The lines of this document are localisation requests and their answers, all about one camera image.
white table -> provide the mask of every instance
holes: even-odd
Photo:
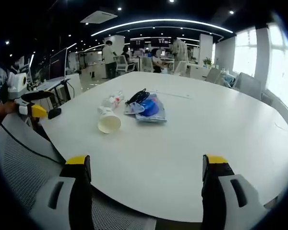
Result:
[[[102,99],[158,92],[168,122],[138,124],[115,110],[121,128],[97,128]],[[225,157],[258,191],[260,202],[288,184],[288,125],[272,107],[238,91],[167,74],[132,72],[65,103],[42,125],[64,158],[89,154],[92,185],[116,201],[164,219],[201,222],[203,154]]]

blue object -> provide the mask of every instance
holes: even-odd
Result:
[[[151,99],[146,99],[142,101],[141,106],[144,107],[144,112],[139,113],[142,116],[152,116],[159,112],[158,105]]]

white wall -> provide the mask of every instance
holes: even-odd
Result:
[[[225,68],[229,73],[235,75],[232,71],[235,58],[236,37],[226,39],[216,44],[216,55],[214,63],[219,65],[219,69]]]
[[[193,48],[193,57],[196,58],[196,60],[199,60],[199,55],[200,55],[200,49],[198,47]]]
[[[198,59],[198,64],[200,66],[203,66],[204,59],[212,57],[212,45],[213,45],[212,36],[205,34],[200,35],[200,54]]]

white pillar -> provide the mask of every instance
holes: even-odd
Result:
[[[115,52],[117,55],[121,55],[122,54],[123,48],[125,46],[125,38],[124,38],[124,36],[113,35],[113,36],[105,37],[104,40],[105,40],[105,43],[108,40],[110,40],[113,43],[112,46],[111,46],[113,52]]]
[[[213,38],[212,36],[201,34],[200,35],[200,55],[198,64],[203,66],[203,60],[206,58],[212,58],[212,45]]]
[[[257,60],[254,77],[261,82],[262,89],[265,89],[269,64],[270,64],[270,43],[268,28],[256,30],[257,35]]]

window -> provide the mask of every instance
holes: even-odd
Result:
[[[212,63],[215,62],[215,56],[216,56],[216,44],[213,43],[213,45],[212,45],[212,56],[211,56]]]
[[[267,89],[288,108],[288,40],[276,24],[270,24],[270,67]]]
[[[254,76],[257,59],[255,28],[237,33],[233,71]]]

